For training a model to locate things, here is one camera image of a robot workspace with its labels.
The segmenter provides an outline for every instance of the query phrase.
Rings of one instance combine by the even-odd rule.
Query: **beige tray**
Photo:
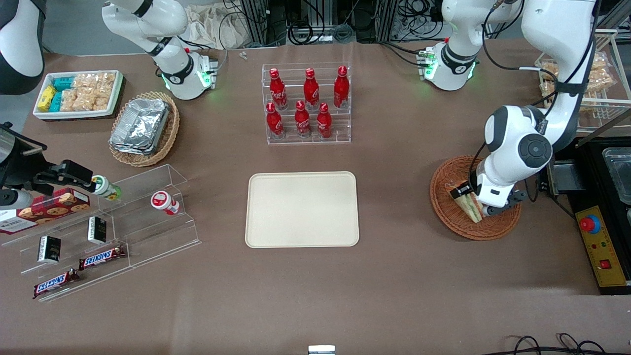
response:
[[[353,246],[358,241],[353,173],[289,172],[250,178],[245,222],[250,248]]]

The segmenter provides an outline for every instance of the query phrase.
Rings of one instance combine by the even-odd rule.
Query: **brown tablecloth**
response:
[[[538,55],[523,40],[489,47],[506,65]],[[630,352],[631,299],[596,296],[575,222],[551,200],[524,203],[517,229],[489,242],[453,234],[430,206],[434,170],[474,153],[497,107],[537,99],[535,73],[482,55],[464,88],[442,92],[379,45],[247,53],[230,53],[216,90],[177,101],[182,126],[163,161],[189,179],[186,207],[203,243],[49,304],[31,300],[19,255],[0,250],[3,353],[305,354],[334,344],[339,354],[479,354],[512,349],[513,335],[556,346],[557,332]],[[353,143],[268,146],[262,64],[342,59],[353,65]],[[47,57],[47,71],[91,69],[121,70],[124,101],[165,90],[147,55]],[[24,132],[48,144],[48,160],[73,159],[115,181],[143,170],[111,156],[111,124],[29,117]],[[293,171],[356,175],[356,246],[245,245],[248,179]]]

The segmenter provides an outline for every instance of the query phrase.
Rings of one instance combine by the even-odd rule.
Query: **aluminum foil container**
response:
[[[168,118],[168,103],[159,99],[134,99],[125,108],[110,136],[110,145],[131,154],[156,152]]]

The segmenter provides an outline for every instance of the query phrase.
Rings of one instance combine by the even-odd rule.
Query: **white plastic tray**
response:
[[[78,112],[42,112],[37,108],[37,102],[39,102],[40,97],[44,93],[44,89],[48,85],[52,85],[53,80],[56,78],[63,78],[65,76],[76,76],[77,74],[96,74],[102,71],[114,72],[116,73],[116,79],[114,79],[114,87],[112,88],[112,93],[110,94],[110,101],[107,104],[107,109],[98,110],[98,111],[78,111]],[[63,120],[75,120],[75,119],[87,119],[91,117],[102,117],[109,116],[114,112],[116,108],[116,103],[118,101],[119,93],[121,92],[122,85],[122,73],[118,70],[95,70],[95,71],[67,71],[65,73],[51,73],[46,74],[44,77],[44,83],[42,84],[42,88],[40,89],[39,94],[37,95],[37,100],[35,101],[35,105],[33,107],[33,116],[42,119],[44,121],[63,121]]]
[[[353,173],[289,172],[250,178],[245,222],[250,248],[353,246],[358,241]]]

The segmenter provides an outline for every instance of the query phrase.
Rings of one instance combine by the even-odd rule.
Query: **round wicker basket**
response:
[[[129,154],[119,152],[118,150],[114,150],[110,146],[110,151],[114,158],[119,162],[133,165],[136,167],[145,167],[149,165],[156,164],[157,162],[164,159],[167,156],[168,151],[173,147],[173,143],[175,143],[175,137],[177,136],[177,130],[180,128],[180,114],[177,111],[177,107],[175,106],[175,102],[168,95],[161,92],[146,92],[141,93],[136,96],[134,99],[160,99],[169,104],[169,112],[167,123],[164,126],[164,130],[162,131],[162,137],[160,138],[160,143],[158,144],[158,150],[152,155],[138,155],[138,154]],[[112,127],[112,132],[116,129],[119,121],[121,120],[121,115],[127,108],[127,105],[132,101],[128,101],[125,106],[119,111],[116,116],[116,120],[114,121],[114,126]]]
[[[485,241],[499,239],[508,234],[521,215],[521,204],[491,217],[484,217],[480,223],[474,223],[464,211],[456,205],[445,189],[450,181],[467,180],[472,155],[461,155],[444,162],[434,173],[430,183],[432,207],[440,220],[455,233],[469,239]]]

